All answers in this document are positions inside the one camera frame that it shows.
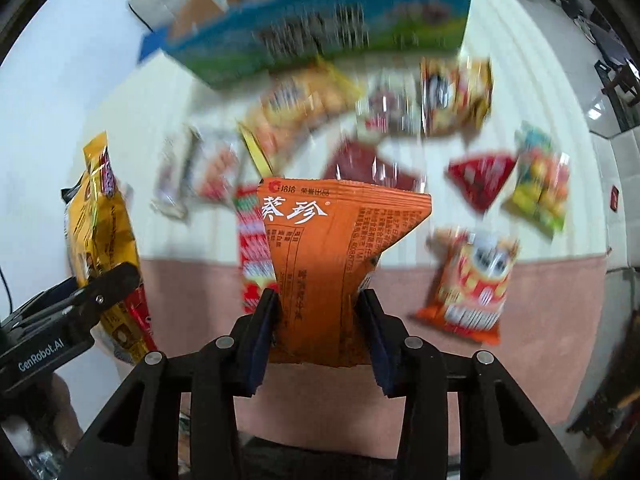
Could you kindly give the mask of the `yellow black snack bag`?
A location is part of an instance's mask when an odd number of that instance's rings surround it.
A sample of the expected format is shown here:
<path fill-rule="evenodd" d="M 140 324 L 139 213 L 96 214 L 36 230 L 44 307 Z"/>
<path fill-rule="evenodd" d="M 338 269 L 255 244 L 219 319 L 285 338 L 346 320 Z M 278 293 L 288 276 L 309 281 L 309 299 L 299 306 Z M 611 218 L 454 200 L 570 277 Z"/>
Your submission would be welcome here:
<path fill-rule="evenodd" d="M 78 182 L 63 188 L 64 233 L 68 260 L 80 286 L 122 263 L 140 264 L 125 197 L 120 192 L 108 154 L 107 133 L 82 149 L 85 169 Z M 157 346 L 143 284 L 100 314 L 100 326 L 114 355 L 130 364 Z"/>

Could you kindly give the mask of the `white beige Franzzi packet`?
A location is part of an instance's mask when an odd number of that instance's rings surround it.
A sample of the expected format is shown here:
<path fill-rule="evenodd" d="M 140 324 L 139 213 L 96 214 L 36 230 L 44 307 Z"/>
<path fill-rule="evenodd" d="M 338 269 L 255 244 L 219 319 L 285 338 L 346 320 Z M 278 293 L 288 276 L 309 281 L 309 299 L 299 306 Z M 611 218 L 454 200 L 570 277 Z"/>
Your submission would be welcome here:
<path fill-rule="evenodd" d="M 192 144 L 192 131 L 186 129 L 166 136 L 160 150 L 151 207 L 169 219 L 184 220 L 188 214 L 184 202 L 184 172 Z"/>

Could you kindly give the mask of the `red panda snack bag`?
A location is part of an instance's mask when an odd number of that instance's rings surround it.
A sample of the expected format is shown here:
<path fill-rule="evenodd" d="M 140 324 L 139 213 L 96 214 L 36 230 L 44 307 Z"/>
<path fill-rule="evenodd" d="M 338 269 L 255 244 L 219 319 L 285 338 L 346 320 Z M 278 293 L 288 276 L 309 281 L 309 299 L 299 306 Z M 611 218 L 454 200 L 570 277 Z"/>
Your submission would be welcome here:
<path fill-rule="evenodd" d="M 500 342 L 500 318 L 520 243 L 463 228 L 438 228 L 431 241 L 447 255 L 435 291 L 416 312 L 416 319 L 495 346 Z"/>

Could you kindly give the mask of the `red rectangular snack packet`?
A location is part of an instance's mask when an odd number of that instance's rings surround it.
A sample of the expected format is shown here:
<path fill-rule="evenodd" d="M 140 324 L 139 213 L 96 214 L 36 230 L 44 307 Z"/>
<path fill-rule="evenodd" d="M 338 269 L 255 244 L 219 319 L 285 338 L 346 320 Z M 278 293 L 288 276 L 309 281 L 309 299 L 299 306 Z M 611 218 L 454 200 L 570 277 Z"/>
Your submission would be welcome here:
<path fill-rule="evenodd" d="M 233 203 L 238 219 L 242 307 L 245 313 L 253 313 L 265 289 L 278 289 L 277 279 L 260 213 L 257 186 L 241 185 Z"/>

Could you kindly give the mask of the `orange snack bag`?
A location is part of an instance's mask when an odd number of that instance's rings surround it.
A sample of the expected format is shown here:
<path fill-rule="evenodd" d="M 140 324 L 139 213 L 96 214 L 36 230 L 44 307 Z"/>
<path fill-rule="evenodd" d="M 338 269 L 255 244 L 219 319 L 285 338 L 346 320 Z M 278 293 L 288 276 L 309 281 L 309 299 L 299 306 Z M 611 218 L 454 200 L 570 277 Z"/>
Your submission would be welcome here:
<path fill-rule="evenodd" d="M 281 304 L 270 359 L 369 363 L 355 304 L 378 258 L 428 218 L 427 194 L 349 180 L 270 177 L 258 186 Z"/>

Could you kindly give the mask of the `dark red jelly packet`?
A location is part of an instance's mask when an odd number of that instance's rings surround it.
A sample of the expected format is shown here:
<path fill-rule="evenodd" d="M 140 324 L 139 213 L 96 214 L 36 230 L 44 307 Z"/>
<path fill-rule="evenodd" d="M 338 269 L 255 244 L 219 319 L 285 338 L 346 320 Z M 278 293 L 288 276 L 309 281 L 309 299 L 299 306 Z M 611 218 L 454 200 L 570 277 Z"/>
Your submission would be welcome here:
<path fill-rule="evenodd" d="M 425 179 L 405 170 L 397 162 L 382 158 L 376 149 L 356 140 L 344 140 L 324 168 L 324 180 L 349 180 L 424 193 Z"/>

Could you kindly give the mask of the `white cookie packet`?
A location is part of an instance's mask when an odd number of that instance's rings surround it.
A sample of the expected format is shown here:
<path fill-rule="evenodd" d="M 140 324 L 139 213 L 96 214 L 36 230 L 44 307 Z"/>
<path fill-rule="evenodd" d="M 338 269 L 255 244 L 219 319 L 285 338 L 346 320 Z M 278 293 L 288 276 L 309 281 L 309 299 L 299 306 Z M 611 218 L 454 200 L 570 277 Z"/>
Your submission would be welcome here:
<path fill-rule="evenodd" d="M 186 163 L 190 197 L 209 203 L 230 203 L 240 177 L 243 156 L 235 131 L 192 130 L 192 150 Z"/>

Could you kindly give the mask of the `colourful candy balls bag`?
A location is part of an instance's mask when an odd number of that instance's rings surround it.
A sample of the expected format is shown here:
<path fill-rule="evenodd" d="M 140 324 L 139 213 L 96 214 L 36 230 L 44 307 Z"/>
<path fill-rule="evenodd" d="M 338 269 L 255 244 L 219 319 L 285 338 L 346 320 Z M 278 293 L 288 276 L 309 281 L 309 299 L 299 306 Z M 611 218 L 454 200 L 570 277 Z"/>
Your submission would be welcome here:
<path fill-rule="evenodd" d="M 570 156 L 558 150 L 550 134 L 530 122 L 522 122 L 514 136 L 516 180 L 503 206 L 553 238 L 565 226 Z"/>

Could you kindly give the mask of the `red triangular snack packet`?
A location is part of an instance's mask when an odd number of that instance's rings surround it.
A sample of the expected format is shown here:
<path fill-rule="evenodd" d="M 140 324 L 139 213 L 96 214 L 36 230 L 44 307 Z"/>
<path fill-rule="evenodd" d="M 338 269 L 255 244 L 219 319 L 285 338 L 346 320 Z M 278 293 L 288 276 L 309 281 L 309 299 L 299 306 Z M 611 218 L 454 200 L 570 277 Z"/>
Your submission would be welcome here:
<path fill-rule="evenodd" d="M 486 153 L 450 162 L 447 178 L 479 214 L 494 203 L 516 165 L 509 153 Z"/>

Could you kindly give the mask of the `small red packet on chair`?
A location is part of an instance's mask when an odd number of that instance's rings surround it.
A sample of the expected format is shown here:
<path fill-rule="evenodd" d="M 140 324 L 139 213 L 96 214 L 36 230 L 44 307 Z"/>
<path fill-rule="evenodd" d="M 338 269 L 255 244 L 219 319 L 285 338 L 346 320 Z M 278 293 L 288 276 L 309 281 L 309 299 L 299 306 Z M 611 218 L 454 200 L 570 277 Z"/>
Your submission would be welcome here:
<path fill-rule="evenodd" d="M 620 190 L 615 185 L 611 188 L 610 193 L 610 208 L 612 211 L 618 211 L 618 201 L 620 200 Z"/>

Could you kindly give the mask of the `blue cushion pad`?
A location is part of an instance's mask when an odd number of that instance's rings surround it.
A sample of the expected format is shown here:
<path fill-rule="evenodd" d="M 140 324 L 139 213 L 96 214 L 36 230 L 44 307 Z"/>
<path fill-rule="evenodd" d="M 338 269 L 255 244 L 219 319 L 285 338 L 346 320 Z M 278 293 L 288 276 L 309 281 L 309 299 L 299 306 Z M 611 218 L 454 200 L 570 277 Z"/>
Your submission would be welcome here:
<path fill-rule="evenodd" d="M 140 44 L 140 51 L 138 55 L 137 64 L 140 65 L 149 56 L 154 54 L 158 50 L 163 50 L 166 44 L 169 27 L 164 26 L 158 29 L 148 32 L 142 37 Z"/>

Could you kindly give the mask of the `white quilted chair right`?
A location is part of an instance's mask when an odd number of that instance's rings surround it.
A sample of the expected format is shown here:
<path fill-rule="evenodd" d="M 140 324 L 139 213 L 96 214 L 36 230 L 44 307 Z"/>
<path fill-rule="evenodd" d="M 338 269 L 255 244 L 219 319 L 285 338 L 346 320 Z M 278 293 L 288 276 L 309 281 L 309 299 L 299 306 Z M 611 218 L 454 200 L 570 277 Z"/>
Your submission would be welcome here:
<path fill-rule="evenodd" d="M 639 269 L 640 165 L 639 127 L 605 138 L 592 134 L 603 190 L 606 270 Z M 618 211 L 610 208 L 612 186 L 620 190 Z"/>

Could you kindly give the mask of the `yellow biscuit bag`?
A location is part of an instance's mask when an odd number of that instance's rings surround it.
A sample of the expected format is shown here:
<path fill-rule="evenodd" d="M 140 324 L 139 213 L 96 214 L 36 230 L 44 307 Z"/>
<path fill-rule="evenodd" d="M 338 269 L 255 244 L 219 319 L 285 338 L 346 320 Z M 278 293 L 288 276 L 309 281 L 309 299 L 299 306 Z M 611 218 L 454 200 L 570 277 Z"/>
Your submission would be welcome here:
<path fill-rule="evenodd" d="M 364 87 L 324 58 L 273 79 L 271 87 L 238 122 L 258 174 L 280 174 L 314 130 L 350 112 Z"/>

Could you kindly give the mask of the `cardboard milk box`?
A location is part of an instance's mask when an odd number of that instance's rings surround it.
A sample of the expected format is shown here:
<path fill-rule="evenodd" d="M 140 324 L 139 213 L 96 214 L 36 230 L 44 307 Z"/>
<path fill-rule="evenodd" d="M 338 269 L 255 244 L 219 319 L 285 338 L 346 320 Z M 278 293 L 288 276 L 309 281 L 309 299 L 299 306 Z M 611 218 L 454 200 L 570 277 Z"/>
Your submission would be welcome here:
<path fill-rule="evenodd" d="M 164 52 L 213 88 L 362 52 L 454 52 L 471 0 L 188 0 Z"/>

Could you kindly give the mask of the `yellow panda snack bag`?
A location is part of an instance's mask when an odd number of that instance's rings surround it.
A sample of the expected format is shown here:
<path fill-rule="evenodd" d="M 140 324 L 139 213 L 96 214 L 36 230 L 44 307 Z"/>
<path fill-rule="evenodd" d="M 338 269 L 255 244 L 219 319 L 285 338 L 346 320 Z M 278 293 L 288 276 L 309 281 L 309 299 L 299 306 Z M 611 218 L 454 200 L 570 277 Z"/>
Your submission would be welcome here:
<path fill-rule="evenodd" d="M 491 110 L 489 58 L 422 58 L 420 104 L 426 136 L 446 136 L 459 129 L 478 131 Z"/>

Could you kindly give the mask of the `small white cow packet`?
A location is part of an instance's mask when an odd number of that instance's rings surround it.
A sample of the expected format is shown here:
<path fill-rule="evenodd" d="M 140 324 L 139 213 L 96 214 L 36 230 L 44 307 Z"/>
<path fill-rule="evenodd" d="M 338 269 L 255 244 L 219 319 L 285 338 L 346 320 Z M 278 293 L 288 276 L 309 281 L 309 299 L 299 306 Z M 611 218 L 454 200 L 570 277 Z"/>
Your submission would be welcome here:
<path fill-rule="evenodd" d="M 421 134 L 416 81 L 411 74 L 386 70 L 371 79 L 355 112 L 356 135 L 362 142 L 379 144 L 387 138 Z"/>

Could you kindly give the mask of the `dark wooden chair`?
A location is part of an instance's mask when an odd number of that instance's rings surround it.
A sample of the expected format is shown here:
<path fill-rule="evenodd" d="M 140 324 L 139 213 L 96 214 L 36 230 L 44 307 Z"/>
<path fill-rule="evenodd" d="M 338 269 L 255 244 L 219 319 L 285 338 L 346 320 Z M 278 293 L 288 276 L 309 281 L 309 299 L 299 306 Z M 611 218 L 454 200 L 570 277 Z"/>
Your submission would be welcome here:
<path fill-rule="evenodd" d="M 593 65 L 604 94 L 611 102 L 620 130 L 627 131 L 639 125 L 639 70 L 634 62 L 609 66 L 603 61 Z"/>

